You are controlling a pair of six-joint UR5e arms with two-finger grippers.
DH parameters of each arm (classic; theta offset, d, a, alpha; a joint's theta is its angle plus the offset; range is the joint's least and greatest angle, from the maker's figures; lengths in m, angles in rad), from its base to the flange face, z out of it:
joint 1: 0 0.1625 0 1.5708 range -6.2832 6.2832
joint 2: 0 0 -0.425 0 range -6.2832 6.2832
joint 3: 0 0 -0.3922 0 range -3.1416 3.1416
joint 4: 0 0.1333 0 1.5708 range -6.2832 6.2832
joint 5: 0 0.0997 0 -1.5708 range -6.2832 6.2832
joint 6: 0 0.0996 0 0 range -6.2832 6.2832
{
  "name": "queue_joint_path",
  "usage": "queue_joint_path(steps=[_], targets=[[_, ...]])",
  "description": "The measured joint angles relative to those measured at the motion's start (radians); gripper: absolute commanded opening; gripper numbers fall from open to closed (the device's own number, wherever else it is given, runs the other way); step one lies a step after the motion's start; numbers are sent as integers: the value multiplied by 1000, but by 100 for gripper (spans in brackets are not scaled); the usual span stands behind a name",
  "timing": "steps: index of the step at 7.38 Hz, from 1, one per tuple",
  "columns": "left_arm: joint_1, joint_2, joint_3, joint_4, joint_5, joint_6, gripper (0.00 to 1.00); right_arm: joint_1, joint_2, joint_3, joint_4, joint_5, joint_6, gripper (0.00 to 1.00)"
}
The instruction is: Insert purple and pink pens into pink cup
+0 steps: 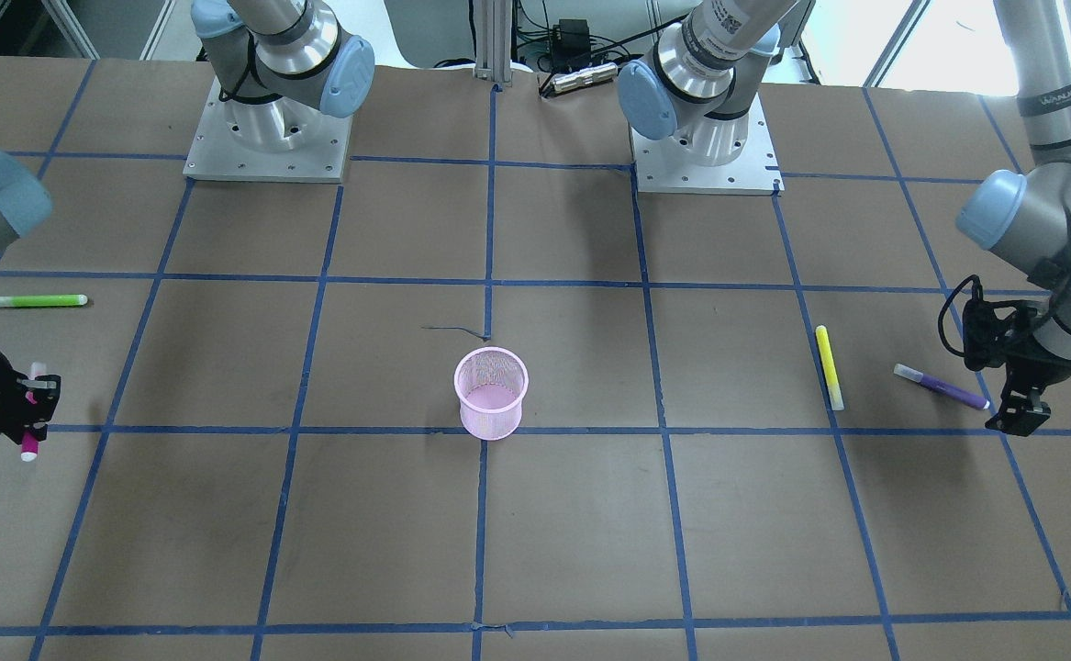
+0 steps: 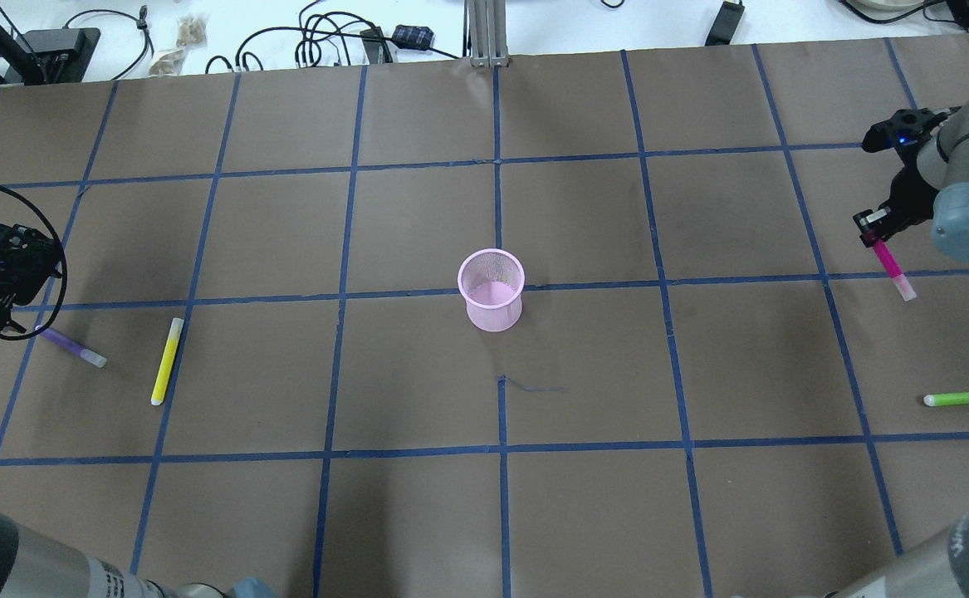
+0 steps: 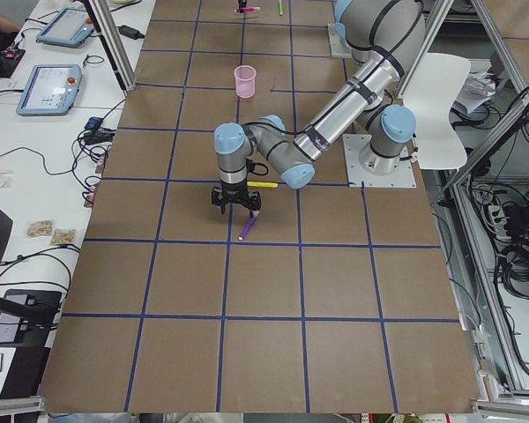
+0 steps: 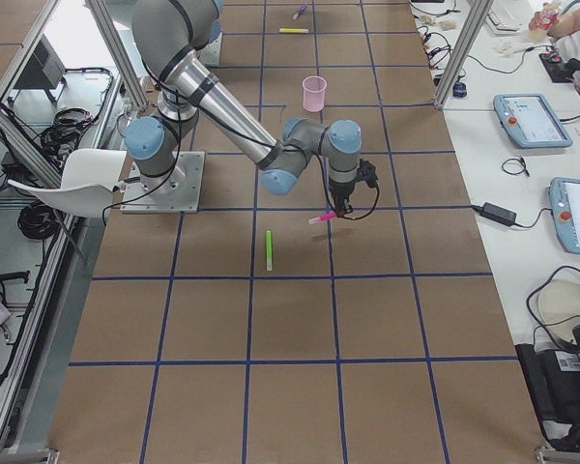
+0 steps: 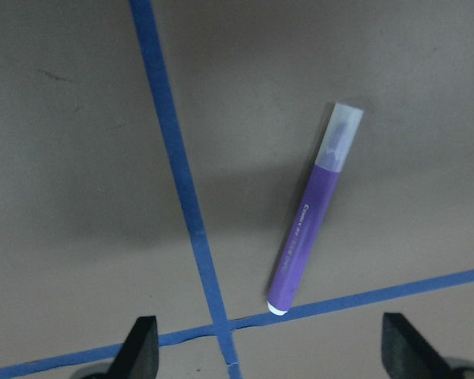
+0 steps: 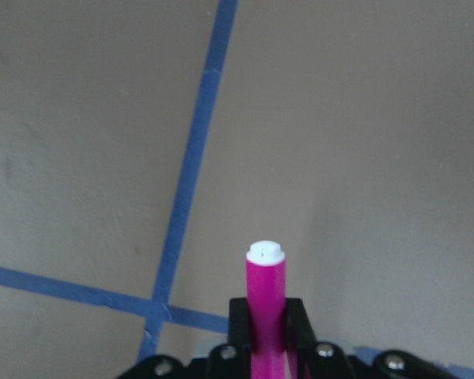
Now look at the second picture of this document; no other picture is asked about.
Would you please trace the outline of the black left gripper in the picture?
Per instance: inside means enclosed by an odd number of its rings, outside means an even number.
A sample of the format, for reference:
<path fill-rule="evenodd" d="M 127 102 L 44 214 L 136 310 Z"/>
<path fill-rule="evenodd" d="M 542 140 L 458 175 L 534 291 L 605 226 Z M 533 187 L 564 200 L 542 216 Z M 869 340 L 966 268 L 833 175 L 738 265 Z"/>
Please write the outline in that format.
<path fill-rule="evenodd" d="M 7 336 L 6 330 L 17 337 L 35 337 L 51 326 L 62 304 L 60 298 L 51 318 L 35 331 L 14 321 L 11 313 L 15 306 L 29 306 L 52 277 L 63 279 L 62 267 L 64 248 L 59 238 L 48 238 L 21 224 L 0 223 L 0 337 Z"/>

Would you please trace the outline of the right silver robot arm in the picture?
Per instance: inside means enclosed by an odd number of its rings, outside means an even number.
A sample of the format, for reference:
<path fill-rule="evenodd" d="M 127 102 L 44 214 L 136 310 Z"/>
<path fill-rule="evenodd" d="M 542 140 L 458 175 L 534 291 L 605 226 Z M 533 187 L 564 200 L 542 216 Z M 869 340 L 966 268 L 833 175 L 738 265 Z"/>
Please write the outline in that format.
<path fill-rule="evenodd" d="M 905 301 L 916 292 L 885 243 L 927 223 L 933 246 L 969 264 L 969 101 L 945 110 L 899 110 L 872 125 L 864 151 L 898 152 L 903 167 L 889 197 L 854 216 L 861 242 L 872 248 Z M 834 592 L 837 597 L 969 597 L 969 511 L 919 545 Z"/>

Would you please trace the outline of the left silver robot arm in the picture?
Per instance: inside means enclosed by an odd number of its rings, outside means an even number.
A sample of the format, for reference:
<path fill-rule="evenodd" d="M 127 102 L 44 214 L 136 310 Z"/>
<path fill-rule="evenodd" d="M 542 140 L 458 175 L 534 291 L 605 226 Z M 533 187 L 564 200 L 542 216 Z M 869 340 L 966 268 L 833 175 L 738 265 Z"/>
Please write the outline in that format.
<path fill-rule="evenodd" d="M 272 597 L 255 576 L 228 590 L 162 586 L 23 527 L 0 513 L 0 597 Z"/>

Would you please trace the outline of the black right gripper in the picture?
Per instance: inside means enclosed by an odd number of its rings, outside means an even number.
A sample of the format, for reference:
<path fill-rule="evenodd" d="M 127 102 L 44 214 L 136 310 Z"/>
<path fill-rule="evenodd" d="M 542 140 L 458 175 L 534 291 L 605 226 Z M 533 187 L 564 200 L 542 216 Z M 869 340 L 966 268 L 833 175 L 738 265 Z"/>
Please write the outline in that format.
<path fill-rule="evenodd" d="M 854 215 L 860 242 L 865 247 L 885 243 L 905 228 L 932 219 L 933 201 L 940 187 L 921 174 L 919 155 L 936 143 L 935 129 L 957 112 L 957 107 L 947 107 L 940 112 L 901 109 L 889 119 L 871 125 L 864 134 L 861 140 L 863 151 L 878 153 L 893 149 L 902 162 L 901 170 L 890 183 L 887 199 L 876 209 L 865 209 Z"/>

